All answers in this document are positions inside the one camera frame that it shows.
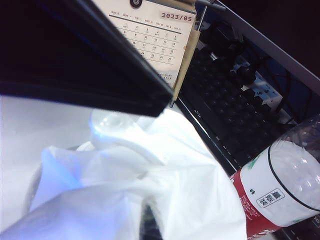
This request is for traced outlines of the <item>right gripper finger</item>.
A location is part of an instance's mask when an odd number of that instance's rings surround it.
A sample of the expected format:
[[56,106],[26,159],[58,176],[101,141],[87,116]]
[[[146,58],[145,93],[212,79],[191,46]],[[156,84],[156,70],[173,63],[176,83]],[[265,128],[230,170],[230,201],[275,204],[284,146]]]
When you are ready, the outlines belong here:
[[150,117],[173,96],[91,0],[1,1],[0,93]]

